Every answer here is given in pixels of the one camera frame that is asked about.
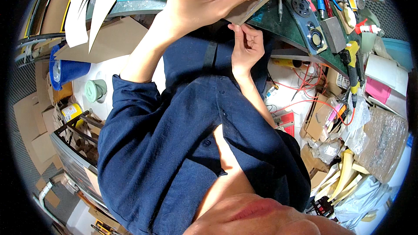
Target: rolled-up sleeve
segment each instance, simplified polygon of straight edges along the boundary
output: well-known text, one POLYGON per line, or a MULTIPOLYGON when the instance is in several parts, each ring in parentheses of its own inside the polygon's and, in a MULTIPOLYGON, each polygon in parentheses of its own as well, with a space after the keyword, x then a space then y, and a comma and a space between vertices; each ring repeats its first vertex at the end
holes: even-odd
POLYGON ((147 144, 163 111, 155 83, 129 82, 117 75, 112 81, 113 109, 99 136, 98 179, 107 206, 126 217, 121 208, 132 198, 132 182, 146 172, 151 153, 147 144))

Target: forearm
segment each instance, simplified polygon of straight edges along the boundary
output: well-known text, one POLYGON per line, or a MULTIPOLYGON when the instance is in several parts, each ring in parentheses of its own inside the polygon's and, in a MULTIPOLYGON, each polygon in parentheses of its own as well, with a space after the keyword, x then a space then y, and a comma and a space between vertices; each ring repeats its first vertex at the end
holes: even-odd
POLYGON ((120 78, 132 82, 150 82, 155 68, 167 47, 176 38, 157 15, 147 34, 134 49, 120 73, 120 78))
POLYGON ((254 81, 251 76, 248 77, 235 77, 238 82, 239 87, 243 96, 254 106, 254 108, 261 114, 261 116, 266 120, 271 127, 275 128, 273 117, 265 106, 263 100, 261 99, 260 94, 258 93, 257 88, 255 87, 254 81))

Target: blue trash can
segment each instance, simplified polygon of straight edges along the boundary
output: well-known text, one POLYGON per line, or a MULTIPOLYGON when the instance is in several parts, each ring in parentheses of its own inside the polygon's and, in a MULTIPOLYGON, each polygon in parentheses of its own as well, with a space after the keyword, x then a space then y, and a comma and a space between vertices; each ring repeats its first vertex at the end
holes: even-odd
POLYGON ((55 65, 54 54, 59 49, 60 47, 58 45, 53 46, 51 50, 51 56, 49 58, 49 76, 51 78, 52 87, 56 91, 61 90, 62 85, 65 85, 66 83, 73 81, 74 79, 86 75, 89 72, 91 66, 91 63, 61 60, 59 82, 55 82, 53 70, 53 67, 55 65))

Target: light green bucket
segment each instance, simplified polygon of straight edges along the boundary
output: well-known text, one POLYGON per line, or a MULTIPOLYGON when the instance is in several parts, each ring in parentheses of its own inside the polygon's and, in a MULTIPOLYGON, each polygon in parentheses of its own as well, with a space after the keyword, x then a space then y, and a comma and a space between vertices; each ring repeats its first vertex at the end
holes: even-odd
POLYGON ((93 103, 107 92, 106 82, 103 79, 88 80, 84 86, 84 93, 89 102, 93 103))

